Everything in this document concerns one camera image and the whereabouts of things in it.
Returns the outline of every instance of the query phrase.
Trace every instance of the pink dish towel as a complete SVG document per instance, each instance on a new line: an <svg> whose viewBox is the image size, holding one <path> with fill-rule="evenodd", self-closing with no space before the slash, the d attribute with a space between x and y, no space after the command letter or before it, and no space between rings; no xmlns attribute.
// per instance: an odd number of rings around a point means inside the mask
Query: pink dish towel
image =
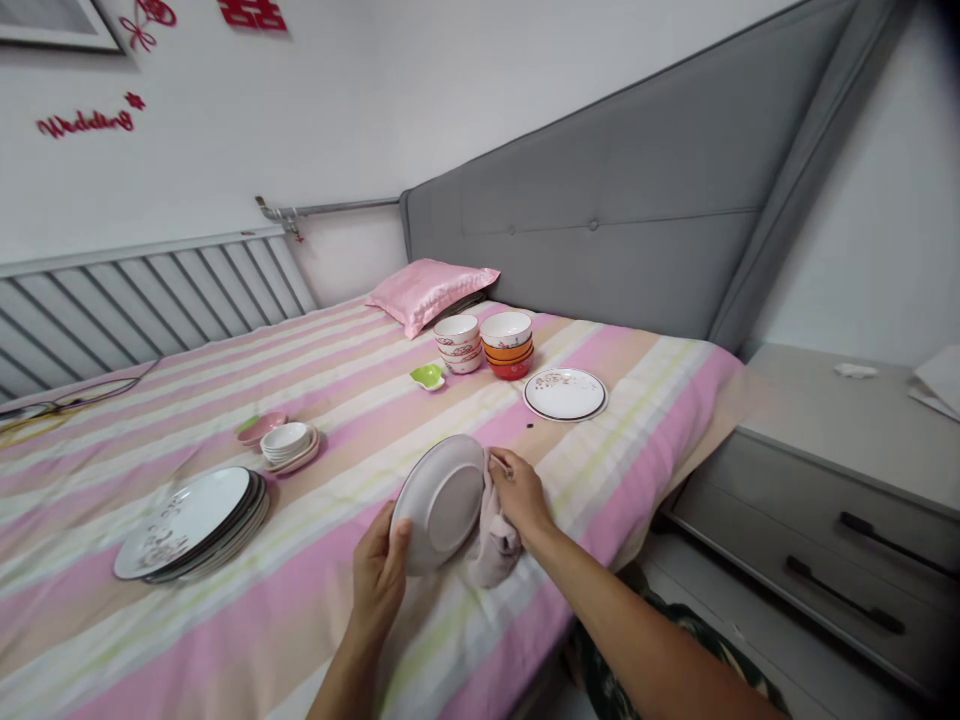
<svg viewBox="0 0 960 720"><path fill-rule="evenodd" d="M483 449L483 500L480 505L480 537L467 554L467 574L470 582L482 588L492 588L509 575L523 545L520 533L500 512L500 496L490 477L490 448Z"/></svg>

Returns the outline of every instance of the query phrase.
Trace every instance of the drawer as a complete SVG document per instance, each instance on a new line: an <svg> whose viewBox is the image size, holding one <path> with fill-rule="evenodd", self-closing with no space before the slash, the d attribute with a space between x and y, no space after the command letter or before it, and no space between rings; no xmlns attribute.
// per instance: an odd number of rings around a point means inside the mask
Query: drawer
<svg viewBox="0 0 960 720"><path fill-rule="evenodd" d="M825 620L829 629L846 634L875 660L886 661L895 674L931 691L937 688L939 651L946 649L943 638L951 637L946 634L951 629L948 615L696 478L687 483L672 513L765 578L787 599L798 601L805 611L812 610L815 619ZM813 577L833 592L902 623L902 634L788 569L788 557L808 566Z"/></svg>
<svg viewBox="0 0 960 720"><path fill-rule="evenodd" d="M960 569L960 523L741 432L703 464L697 477L917 599L956 612L956 580L852 529L841 522L841 513L954 573Z"/></svg>

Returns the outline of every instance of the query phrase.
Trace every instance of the drawer handle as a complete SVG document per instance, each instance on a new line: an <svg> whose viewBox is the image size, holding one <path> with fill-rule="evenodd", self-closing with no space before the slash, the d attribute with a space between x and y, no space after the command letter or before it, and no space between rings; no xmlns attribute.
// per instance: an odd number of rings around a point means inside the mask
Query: drawer handle
<svg viewBox="0 0 960 720"><path fill-rule="evenodd" d="M882 627L884 630L892 632L894 635L903 635L907 628L902 622L897 620L893 615L885 613L879 608L865 608L859 603L855 603L853 600L848 598L846 595L842 595L834 590L832 587L827 585L823 580L815 577L813 570L810 569L810 566L804 562L800 562L793 555L787 555L787 567L793 570L800 577L806 578L818 588L826 590L828 593L833 595L837 600L846 603L854 610L856 610L861 615L865 615L875 622L877 625Z"/></svg>
<svg viewBox="0 0 960 720"><path fill-rule="evenodd" d="M853 530L856 533L860 533L864 537L868 537L875 542L880 543L881 545L886 545L891 550L894 550L901 555L906 555L911 560L925 565L931 570L936 570L941 575L946 575L951 580L960 581L960 573L957 573L953 570L945 568L943 565L935 563L933 560L928 560L923 557L923 555L918 555L913 550L903 547L903 545L897 545L891 540L887 540L882 535L878 535L876 530L873 529L873 523L864 520L863 518L858 518L856 515L851 515L848 512L840 513L840 522L846 525L848 528Z"/></svg>

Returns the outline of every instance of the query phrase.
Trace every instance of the hand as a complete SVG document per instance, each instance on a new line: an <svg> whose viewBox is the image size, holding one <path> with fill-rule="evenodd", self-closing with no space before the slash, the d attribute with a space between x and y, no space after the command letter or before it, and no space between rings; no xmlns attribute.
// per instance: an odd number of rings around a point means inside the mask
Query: hand
<svg viewBox="0 0 960 720"><path fill-rule="evenodd" d="M390 537L393 500L387 502L353 552L350 626L368 643L382 643L397 618L407 587L407 547L412 523L403 520Z"/></svg>
<svg viewBox="0 0 960 720"><path fill-rule="evenodd" d="M508 468L508 472L504 472L493 459L490 460L490 476L497 487L503 514L517 528L524 542L540 530L555 528L543 496L543 483L533 466L512 450L490 448L490 453Z"/></svg>

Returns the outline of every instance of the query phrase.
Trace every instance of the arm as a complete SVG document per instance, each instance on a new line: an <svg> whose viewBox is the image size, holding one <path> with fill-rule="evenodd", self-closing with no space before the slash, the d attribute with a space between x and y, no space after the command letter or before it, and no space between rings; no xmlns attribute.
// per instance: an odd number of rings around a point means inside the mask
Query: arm
<svg viewBox="0 0 960 720"><path fill-rule="evenodd" d="M390 537L393 501L380 510L353 553L353 612L307 720L359 720L373 711L377 663L403 602L410 521Z"/></svg>
<svg viewBox="0 0 960 720"><path fill-rule="evenodd" d="M494 449L508 473L490 464L507 518L524 547L570 603L637 713L674 718L780 718L733 670L661 616L568 538L550 517L534 469Z"/></svg>

